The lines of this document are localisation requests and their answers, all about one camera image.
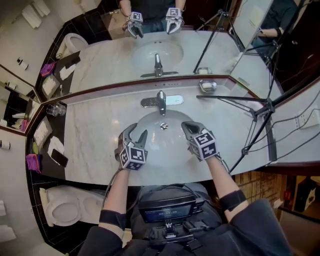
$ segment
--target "toiletry bottle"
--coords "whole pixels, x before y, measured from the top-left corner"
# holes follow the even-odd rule
[[[10,147],[11,147],[11,144],[9,141],[4,141],[0,139],[0,149],[9,150]]]
[[[29,66],[29,64],[27,64],[26,62],[24,62],[23,59],[20,58],[18,58],[16,62],[18,62],[19,66],[22,67],[24,70],[26,70]]]

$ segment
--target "screen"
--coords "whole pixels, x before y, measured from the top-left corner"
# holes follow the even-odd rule
[[[147,222],[183,218],[190,215],[191,206],[192,205],[188,204],[157,210],[147,210],[144,212],[144,217]]]

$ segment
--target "floor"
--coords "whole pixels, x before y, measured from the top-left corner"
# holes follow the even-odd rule
[[[235,183],[243,191],[249,204],[265,198],[271,206],[277,199],[282,199],[286,177],[281,174],[249,171],[235,175]]]

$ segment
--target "purple cloth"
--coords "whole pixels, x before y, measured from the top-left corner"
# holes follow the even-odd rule
[[[28,169],[30,171],[36,171],[37,173],[40,172],[40,163],[39,163],[39,158],[38,155],[36,154],[28,154],[26,157],[26,162],[28,164]]]
[[[52,62],[52,63],[49,63],[49,64],[45,64],[43,66],[43,68],[41,69],[40,71],[40,74],[41,76],[43,76],[44,78],[51,75],[55,66],[56,66],[56,63],[57,62]]]

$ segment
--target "tissue box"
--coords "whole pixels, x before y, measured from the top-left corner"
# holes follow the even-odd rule
[[[126,37],[122,27],[126,23],[127,17],[120,10],[113,14],[105,14],[102,17],[102,21],[109,31],[112,40]]]
[[[39,149],[42,149],[43,145],[45,144],[46,140],[48,139],[51,133],[51,125],[48,121],[48,118],[45,116],[36,128],[33,135],[33,138]]]

